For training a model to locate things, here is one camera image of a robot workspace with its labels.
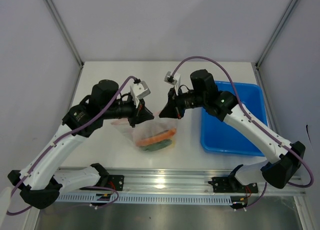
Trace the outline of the yellow lemon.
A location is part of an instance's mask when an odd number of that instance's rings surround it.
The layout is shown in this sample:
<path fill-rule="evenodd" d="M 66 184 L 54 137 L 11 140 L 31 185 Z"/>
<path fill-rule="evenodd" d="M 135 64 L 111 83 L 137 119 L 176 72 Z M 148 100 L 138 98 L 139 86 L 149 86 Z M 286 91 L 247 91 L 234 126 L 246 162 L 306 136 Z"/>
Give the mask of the yellow lemon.
<path fill-rule="evenodd" d="M 176 145 L 176 141 L 175 141 L 175 140 L 172 140 L 170 147 L 173 148 L 173 147 L 175 147 L 175 145 Z"/>

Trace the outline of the clear pink zip top bag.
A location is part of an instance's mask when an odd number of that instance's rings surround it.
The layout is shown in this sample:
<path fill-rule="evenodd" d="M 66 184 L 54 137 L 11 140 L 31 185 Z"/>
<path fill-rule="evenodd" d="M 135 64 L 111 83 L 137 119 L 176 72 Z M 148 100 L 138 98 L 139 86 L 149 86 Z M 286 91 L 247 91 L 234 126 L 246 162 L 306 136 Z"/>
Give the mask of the clear pink zip top bag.
<path fill-rule="evenodd" d="M 178 131 L 178 120 L 171 118 L 159 118 L 159 113 L 155 113 L 154 119 L 143 122 L 131 127 L 127 119 L 119 119 L 111 122 L 113 128 L 115 128 L 123 137 L 126 138 L 128 144 L 135 149 L 140 150 L 140 147 L 136 146 L 138 140 L 152 137 L 156 134 L 162 133 L 166 130 L 176 128 L 176 134 Z"/>

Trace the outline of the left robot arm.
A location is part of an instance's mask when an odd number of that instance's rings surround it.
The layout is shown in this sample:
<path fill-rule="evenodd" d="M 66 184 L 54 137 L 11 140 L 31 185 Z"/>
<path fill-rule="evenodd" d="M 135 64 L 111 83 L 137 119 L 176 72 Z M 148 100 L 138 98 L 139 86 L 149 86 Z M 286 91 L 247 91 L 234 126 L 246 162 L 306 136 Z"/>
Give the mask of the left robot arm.
<path fill-rule="evenodd" d="M 127 119 L 131 127 L 152 120 L 153 113 L 145 106 L 144 97 L 150 94 L 147 84 L 133 78 L 130 91 L 123 100 L 121 91 L 125 84 L 101 80 L 92 87 L 89 95 L 71 107 L 62 119 L 57 132 L 41 153 L 22 170 L 12 170 L 8 179 L 13 192 L 30 207 L 44 209 L 60 195 L 77 189 L 114 188 L 107 170 L 99 163 L 68 174 L 56 173 L 65 159 L 94 131 L 103 126 L 104 120 Z"/>

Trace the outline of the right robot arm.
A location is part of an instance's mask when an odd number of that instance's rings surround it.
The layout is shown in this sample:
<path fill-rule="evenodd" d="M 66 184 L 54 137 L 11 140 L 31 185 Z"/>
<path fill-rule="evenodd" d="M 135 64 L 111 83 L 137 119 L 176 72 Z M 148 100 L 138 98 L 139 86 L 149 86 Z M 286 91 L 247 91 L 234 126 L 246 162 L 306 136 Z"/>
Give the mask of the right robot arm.
<path fill-rule="evenodd" d="M 211 116 L 241 133 L 264 154 L 266 161 L 238 165 L 229 174 L 231 190 L 238 192 L 255 182 L 267 182 L 279 189 L 289 184 L 302 164 L 305 146 L 277 135 L 240 103 L 235 94 L 219 90 L 207 70 L 194 71 L 190 80 L 193 89 L 185 93 L 178 87 L 170 88 L 168 101 L 159 117 L 181 119 L 186 109 L 203 107 Z"/>

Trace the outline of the green cucumber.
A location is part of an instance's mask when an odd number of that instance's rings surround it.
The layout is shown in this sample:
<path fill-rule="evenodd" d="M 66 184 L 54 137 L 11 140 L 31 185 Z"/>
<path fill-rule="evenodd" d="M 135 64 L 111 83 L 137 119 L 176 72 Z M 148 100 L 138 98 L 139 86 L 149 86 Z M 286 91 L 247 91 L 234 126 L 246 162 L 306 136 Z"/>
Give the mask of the green cucumber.
<path fill-rule="evenodd" d="M 171 146 L 173 141 L 171 139 L 165 139 L 157 143 L 153 143 L 146 146 L 141 146 L 140 150 L 144 152 L 154 152 Z"/>

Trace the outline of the red orange steak slice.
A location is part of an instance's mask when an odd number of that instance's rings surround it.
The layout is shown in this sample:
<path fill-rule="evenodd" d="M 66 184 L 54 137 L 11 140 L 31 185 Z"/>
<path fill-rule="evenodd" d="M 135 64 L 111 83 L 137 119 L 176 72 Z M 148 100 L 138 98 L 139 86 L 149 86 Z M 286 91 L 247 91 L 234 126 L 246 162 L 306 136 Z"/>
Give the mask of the red orange steak slice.
<path fill-rule="evenodd" d="M 156 134 L 152 137 L 138 140 L 135 144 L 138 147 L 152 145 L 152 144 L 161 142 L 163 140 L 171 139 L 176 134 L 176 132 L 177 132 L 177 129 L 172 128 L 170 130 L 166 130 L 162 133 Z"/>

